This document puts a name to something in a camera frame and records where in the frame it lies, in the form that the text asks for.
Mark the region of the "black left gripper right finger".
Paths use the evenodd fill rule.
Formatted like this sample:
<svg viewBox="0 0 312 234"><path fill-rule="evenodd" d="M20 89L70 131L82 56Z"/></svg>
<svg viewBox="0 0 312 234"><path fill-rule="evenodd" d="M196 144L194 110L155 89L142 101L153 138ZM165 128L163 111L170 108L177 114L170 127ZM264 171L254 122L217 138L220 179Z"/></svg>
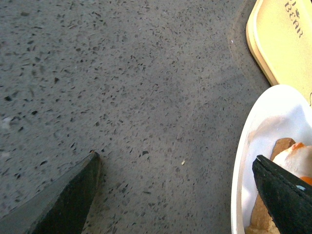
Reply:
<svg viewBox="0 0 312 234"><path fill-rule="evenodd" d="M281 234L312 232L312 186L263 155L252 171L259 195Z"/></svg>

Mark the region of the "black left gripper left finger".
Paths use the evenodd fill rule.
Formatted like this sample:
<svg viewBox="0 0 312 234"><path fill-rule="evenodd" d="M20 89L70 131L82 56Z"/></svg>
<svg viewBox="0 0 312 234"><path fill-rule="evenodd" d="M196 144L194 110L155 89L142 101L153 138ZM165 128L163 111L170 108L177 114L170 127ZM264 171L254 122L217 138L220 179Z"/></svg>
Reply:
<svg viewBox="0 0 312 234"><path fill-rule="evenodd" d="M95 151L0 220L2 234L79 234L96 194L101 169Z"/></svg>

